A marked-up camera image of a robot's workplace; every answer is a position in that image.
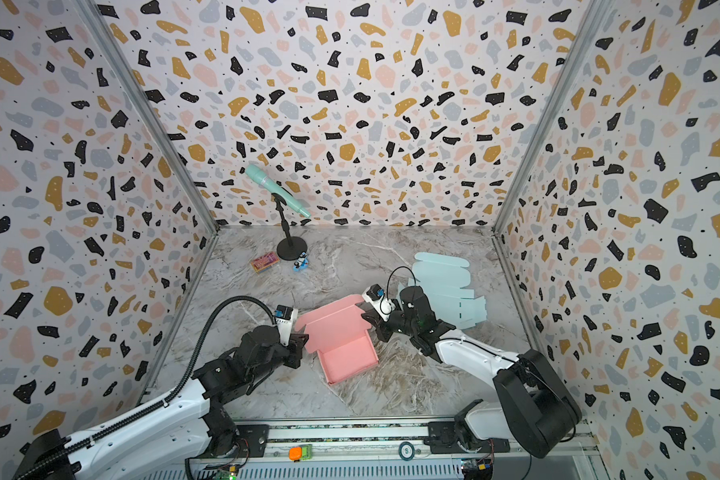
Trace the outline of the pink paper box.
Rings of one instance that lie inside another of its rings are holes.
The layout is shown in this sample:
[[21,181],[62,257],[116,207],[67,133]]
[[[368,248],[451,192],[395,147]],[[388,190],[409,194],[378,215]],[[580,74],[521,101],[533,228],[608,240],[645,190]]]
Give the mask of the pink paper box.
[[309,336],[306,351],[316,353],[329,385],[371,368],[379,359],[371,340],[371,324],[362,318],[361,295],[349,295],[299,315],[294,329]]

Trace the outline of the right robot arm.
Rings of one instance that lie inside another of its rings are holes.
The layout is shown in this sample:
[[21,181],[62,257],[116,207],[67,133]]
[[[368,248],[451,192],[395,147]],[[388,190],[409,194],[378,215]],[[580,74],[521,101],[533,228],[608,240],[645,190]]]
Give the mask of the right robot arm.
[[467,372],[497,394],[498,408],[477,399],[453,419],[431,423],[425,443],[432,452],[487,454],[498,440],[514,440],[542,459],[575,435],[581,409],[541,352],[509,352],[466,335],[437,317],[419,286],[392,300],[375,284],[362,298],[362,318],[379,340],[401,334],[423,356]]

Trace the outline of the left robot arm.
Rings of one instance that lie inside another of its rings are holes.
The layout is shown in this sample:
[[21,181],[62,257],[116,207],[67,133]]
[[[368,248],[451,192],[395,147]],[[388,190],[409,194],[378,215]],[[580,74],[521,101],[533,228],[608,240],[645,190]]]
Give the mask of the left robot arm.
[[259,326],[239,346],[192,371],[186,383],[98,426],[63,436],[53,429],[34,440],[17,479],[135,479],[175,460],[234,453],[251,443],[226,410],[274,371],[301,364],[308,335],[282,337]]

